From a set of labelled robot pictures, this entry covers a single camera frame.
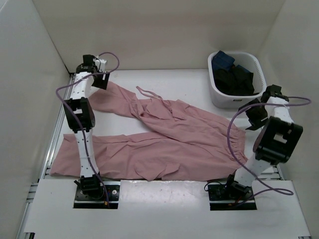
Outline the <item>pink trousers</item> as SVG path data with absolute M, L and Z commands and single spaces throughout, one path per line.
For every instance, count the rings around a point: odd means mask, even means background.
M 94 136 L 100 174 L 112 179 L 225 178 L 245 163 L 245 132 L 221 116 L 141 90 L 144 99 L 115 83 L 93 93 L 96 111 L 136 118 L 148 132 Z

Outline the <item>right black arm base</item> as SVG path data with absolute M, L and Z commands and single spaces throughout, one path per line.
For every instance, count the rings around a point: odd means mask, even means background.
M 225 183 L 208 181 L 204 190 L 208 193 L 210 211 L 257 210 L 252 187 L 240 185 L 232 174 Z

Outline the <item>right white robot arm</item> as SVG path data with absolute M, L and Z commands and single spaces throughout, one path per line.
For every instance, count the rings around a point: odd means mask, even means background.
M 233 182 L 224 186 L 224 194 L 229 199 L 237 198 L 242 188 L 252 186 L 253 181 L 270 166 L 286 163 L 301 138 L 304 129 L 292 120 L 289 97 L 283 95 L 281 89 L 270 85 L 260 99 L 238 109 L 248 117 L 251 124 L 248 130 L 261 131 L 253 145 L 252 157 L 236 170 Z

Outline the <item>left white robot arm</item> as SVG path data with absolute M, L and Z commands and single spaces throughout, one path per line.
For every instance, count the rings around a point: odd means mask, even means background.
M 64 110 L 69 128 L 74 132 L 80 157 L 80 177 L 92 178 L 99 173 L 93 150 L 95 116 L 89 103 L 91 88 L 105 90 L 110 74 L 107 60 L 99 56 L 83 55 L 83 63 L 76 69 L 75 82 Z

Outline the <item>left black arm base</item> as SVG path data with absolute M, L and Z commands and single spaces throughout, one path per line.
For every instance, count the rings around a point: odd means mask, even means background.
M 103 183 L 93 175 L 91 178 L 75 180 L 75 209 L 117 209 L 119 205 L 121 182 L 104 180 Z

